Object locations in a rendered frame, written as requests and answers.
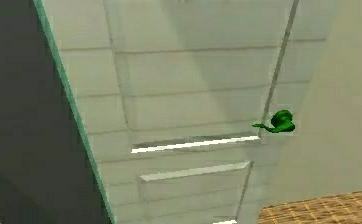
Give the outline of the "pale grey panelled room door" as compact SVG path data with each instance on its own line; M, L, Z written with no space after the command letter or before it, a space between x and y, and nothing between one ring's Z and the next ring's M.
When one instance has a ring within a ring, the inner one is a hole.
M111 224L257 224L339 0L33 0Z

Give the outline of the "brown woven wicker basket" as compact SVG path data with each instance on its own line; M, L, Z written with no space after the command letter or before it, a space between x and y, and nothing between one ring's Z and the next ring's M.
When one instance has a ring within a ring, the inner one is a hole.
M257 224L362 224L362 191L264 207Z

